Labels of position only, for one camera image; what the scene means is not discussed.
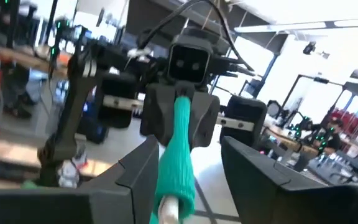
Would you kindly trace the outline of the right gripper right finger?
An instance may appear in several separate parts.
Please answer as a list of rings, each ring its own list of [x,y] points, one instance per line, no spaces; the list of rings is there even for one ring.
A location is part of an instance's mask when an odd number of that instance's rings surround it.
[[[324,185],[230,136],[221,147],[242,224],[358,224],[358,184]]]

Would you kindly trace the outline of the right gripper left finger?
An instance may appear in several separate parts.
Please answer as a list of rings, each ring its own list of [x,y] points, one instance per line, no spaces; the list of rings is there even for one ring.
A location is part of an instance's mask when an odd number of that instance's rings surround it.
[[[147,139],[77,189],[0,190],[0,224],[149,224],[158,141]]]

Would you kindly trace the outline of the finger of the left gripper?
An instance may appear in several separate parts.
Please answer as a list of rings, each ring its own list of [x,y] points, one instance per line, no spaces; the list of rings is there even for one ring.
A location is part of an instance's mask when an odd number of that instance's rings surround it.
[[[210,145],[219,110],[220,100],[217,96],[194,92],[188,133],[191,149]]]
[[[173,135],[175,97],[174,86],[159,83],[147,86],[142,108],[141,135],[154,135],[161,145],[168,145]]]

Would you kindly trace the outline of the teal elastic bandage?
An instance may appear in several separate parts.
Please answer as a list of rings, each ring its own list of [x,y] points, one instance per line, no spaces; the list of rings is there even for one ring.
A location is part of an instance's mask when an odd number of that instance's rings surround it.
[[[159,224],[158,207],[162,199],[174,196],[178,199],[178,221],[194,214],[195,178],[190,156],[188,129],[190,122],[191,101],[186,96],[179,96],[173,105],[173,136],[159,159],[157,188],[150,224]]]

